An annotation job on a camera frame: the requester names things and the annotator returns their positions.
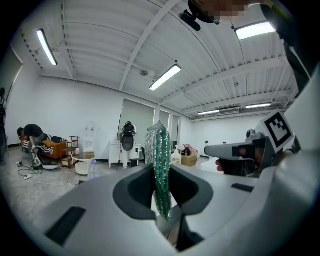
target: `bubble wrap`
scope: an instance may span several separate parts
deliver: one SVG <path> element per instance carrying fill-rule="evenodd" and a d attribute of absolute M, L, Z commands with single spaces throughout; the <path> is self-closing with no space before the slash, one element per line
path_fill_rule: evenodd
<path fill-rule="evenodd" d="M 171 195 L 169 191 L 170 141 L 170 134 L 161 121 L 147 129 L 145 163 L 153 164 L 155 203 L 159 213 L 166 221 L 171 217 Z"/>

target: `white ceiling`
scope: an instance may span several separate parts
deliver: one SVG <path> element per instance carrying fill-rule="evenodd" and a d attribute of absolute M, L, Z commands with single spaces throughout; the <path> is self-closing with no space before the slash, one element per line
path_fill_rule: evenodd
<path fill-rule="evenodd" d="M 232 23 L 199 21 L 199 32 L 179 19 L 186 9 L 187 0 L 48 0 L 20 33 L 42 76 L 120 90 L 192 118 L 215 109 L 245 113 L 246 105 L 271 100 L 278 108 L 292 103 L 297 84 L 278 34 L 239 41 L 231 29 L 265 20 L 258 5 Z M 57 66 L 41 48 L 41 28 Z M 155 78 L 140 71 L 161 76 L 175 60 L 182 71 L 150 91 Z"/>

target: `person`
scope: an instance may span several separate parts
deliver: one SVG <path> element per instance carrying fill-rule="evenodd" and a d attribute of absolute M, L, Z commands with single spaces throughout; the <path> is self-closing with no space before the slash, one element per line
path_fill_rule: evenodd
<path fill-rule="evenodd" d="M 6 90 L 5 88 L 0 89 L 0 162 L 5 159 L 7 135 L 6 135 L 6 108 L 7 102 L 5 99 Z"/>
<path fill-rule="evenodd" d="M 243 14 L 252 5 L 261 5 L 261 11 L 265 18 L 275 28 L 280 39 L 284 40 L 284 49 L 287 60 L 293 70 L 299 94 L 306 87 L 319 61 L 319 50 L 316 40 L 310 37 L 304 27 L 306 15 L 308 23 L 316 8 L 309 4 L 300 4 L 297 8 L 295 1 L 289 0 L 193 0 L 193 4 L 207 17 L 221 17 L 222 20 L 230 20 Z M 257 148 L 255 163 L 259 166 L 263 159 L 264 150 Z M 246 156 L 246 151 L 240 150 L 239 155 Z M 290 155 L 290 152 L 282 152 L 277 165 Z M 215 163 L 217 170 L 223 172 L 223 166 L 219 160 Z"/>
<path fill-rule="evenodd" d="M 28 124 L 26 127 L 22 128 L 20 127 L 17 130 L 19 138 L 27 137 L 27 140 L 29 142 L 28 150 L 31 155 L 31 158 L 33 159 L 33 154 L 38 154 L 39 150 L 37 146 L 41 146 L 42 141 L 45 138 L 44 132 L 42 129 L 36 125 L 36 124 Z"/>

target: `cardboard box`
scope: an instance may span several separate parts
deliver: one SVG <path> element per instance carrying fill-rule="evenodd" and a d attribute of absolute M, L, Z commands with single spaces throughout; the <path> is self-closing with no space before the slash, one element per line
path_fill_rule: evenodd
<path fill-rule="evenodd" d="M 191 152 L 191 155 L 189 156 L 185 156 L 185 155 L 181 155 L 182 159 L 181 159 L 181 164 L 184 166 L 194 166 L 197 163 L 197 155 L 194 154 L 193 152 Z"/>

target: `water bottle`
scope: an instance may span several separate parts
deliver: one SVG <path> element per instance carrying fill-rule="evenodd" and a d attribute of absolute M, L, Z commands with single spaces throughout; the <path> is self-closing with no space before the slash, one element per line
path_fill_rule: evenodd
<path fill-rule="evenodd" d="M 89 167 L 89 180 L 93 180 L 95 178 L 98 178 L 98 168 L 97 168 L 97 160 L 93 159 L 91 160 L 91 164 Z"/>

